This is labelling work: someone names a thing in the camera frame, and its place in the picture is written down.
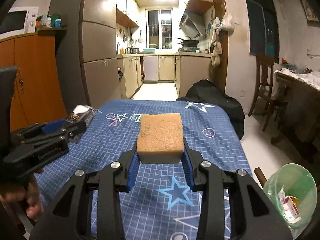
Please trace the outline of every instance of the orange cabinet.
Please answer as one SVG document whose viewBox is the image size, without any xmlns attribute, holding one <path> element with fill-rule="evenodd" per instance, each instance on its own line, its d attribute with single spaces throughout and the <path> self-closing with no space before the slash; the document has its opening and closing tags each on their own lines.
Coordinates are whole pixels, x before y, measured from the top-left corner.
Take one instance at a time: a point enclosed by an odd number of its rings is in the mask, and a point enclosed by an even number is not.
<svg viewBox="0 0 320 240">
<path fill-rule="evenodd" d="M 14 66 L 14 39 L 0 43 L 0 67 Z M 14 94 L 11 101 L 10 130 L 14 131 L 28 125 L 23 112 L 17 82 L 14 83 Z"/>
<path fill-rule="evenodd" d="M 10 130 L 66 118 L 55 61 L 54 36 L 30 35 L 0 42 L 0 67 L 17 66 Z"/>
</svg>

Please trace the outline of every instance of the microwave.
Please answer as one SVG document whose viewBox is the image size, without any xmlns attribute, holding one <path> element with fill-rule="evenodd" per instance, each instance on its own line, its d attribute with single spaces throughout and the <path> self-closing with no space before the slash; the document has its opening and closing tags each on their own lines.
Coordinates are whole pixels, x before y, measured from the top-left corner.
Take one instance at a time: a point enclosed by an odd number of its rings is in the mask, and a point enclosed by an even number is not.
<svg viewBox="0 0 320 240">
<path fill-rule="evenodd" d="M 0 39 L 36 31 L 39 7 L 12 7 L 0 25 Z"/>
</svg>

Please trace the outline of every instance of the blue bedsheet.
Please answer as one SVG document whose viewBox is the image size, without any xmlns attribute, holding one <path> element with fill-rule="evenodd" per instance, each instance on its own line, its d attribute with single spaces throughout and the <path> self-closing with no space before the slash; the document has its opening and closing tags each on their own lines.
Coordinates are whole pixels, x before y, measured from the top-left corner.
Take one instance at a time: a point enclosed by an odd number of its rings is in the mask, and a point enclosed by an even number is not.
<svg viewBox="0 0 320 240">
<path fill-rule="evenodd" d="M 227 114 L 218 106 L 185 101 L 117 100 L 101 107 L 69 154 L 37 175 L 47 206 L 77 170 L 101 170 L 130 150 L 140 130 L 141 114 L 180 113 L 183 135 L 191 149 L 226 171 L 251 170 Z M 130 193 L 120 193 L 126 239 L 196 239 L 202 192 L 191 192 L 179 164 L 141 164 Z M 225 239 L 230 238 L 228 193 L 225 191 Z M 93 197 L 92 235 L 96 235 L 97 192 Z"/>
</svg>

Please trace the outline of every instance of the window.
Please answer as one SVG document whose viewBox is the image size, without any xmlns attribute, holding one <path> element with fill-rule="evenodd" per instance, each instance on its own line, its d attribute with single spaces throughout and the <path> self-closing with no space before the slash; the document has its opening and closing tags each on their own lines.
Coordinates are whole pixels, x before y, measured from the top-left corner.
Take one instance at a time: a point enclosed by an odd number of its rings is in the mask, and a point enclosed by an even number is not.
<svg viewBox="0 0 320 240">
<path fill-rule="evenodd" d="M 172 49 L 171 10 L 147 10 L 147 48 Z"/>
<path fill-rule="evenodd" d="M 246 0 L 250 26 L 250 54 L 261 52 L 279 62 L 279 29 L 273 0 Z"/>
</svg>

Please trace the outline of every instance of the orange sponge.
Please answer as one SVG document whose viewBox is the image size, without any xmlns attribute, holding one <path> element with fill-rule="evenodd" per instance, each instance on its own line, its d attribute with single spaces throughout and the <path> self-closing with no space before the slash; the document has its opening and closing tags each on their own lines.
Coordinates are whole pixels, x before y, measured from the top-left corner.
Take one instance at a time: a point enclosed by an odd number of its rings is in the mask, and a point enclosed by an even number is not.
<svg viewBox="0 0 320 240">
<path fill-rule="evenodd" d="M 137 152 L 142 163 L 179 163 L 183 154 L 180 114 L 144 114 Z"/>
</svg>

